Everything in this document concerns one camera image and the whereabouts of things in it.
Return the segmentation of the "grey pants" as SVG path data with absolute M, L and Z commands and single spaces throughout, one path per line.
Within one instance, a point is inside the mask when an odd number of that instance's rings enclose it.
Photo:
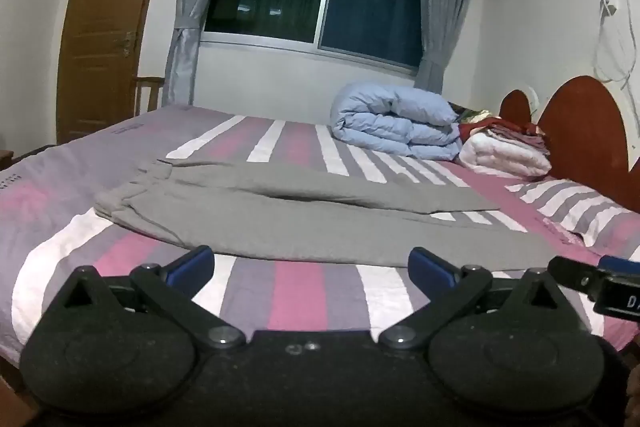
M 496 207 L 469 187 L 205 160 L 155 161 L 94 204 L 121 227 L 232 256 L 405 268 L 423 247 L 491 271 L 546 265 L 555 251 L 535 234 L 438 217 Z

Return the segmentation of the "striped pillow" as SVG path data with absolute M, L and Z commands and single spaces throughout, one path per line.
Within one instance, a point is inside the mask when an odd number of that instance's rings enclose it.
M 506 184 L 544 219 L 595 253 L 639 261 L 639 213 L 593 188 L 567 179 Z

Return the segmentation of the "folded white pink blanket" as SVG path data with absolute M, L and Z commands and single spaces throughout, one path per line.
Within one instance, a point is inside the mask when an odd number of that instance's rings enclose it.
M 520 180 L 540 179 L 551 171 L 550 161 L 540 150 L 492 131 L 472 134 L 462 145 L 457 162 L 477 173 Z

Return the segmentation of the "red wooden headboard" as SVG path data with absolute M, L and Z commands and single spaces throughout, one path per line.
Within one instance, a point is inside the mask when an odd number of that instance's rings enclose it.
M 567 80 L 537 120 L 550 152 L 550 176 L 589 186 L 638 211 L 639 166 L 630 165 L 622 114 L 604 84 L 590 76 Z

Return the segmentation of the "red folded clothes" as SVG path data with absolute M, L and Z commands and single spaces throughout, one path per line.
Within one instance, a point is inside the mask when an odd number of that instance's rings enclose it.
M 515 124 L 510 120 L 491 114 L 487 109 L 479 112 L 466 110 L 460 117 L 460 139 L 468 141 L 474 133 L 490 131 L 500 139 L 508 139 L 518 143 L 529 145 L 542 153 L 547 154 L 546 134 L 541 127 L 531 122 Z

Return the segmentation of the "folded light blue duvet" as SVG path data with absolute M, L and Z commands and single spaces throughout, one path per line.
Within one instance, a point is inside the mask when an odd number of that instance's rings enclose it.
M 441 95 L 421 89 L 356 82 L 330 110 L 335 139 L 375 152 L 452 161 L 462 141 L 458 115 Z

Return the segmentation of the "wooden chair by curtain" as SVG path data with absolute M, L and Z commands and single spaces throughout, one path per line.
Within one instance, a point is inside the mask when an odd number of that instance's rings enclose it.
M 160 90 L 163 89 L 165 79 L 156 76 L 134 78 L 134 115 L 157 110 L 160 101 Z

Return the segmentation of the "brown wooden door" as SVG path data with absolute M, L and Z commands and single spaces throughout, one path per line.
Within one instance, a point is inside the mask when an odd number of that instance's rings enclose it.
M 149 1 L 68 0 L 58 56 L 58 144 L 134 116 Z

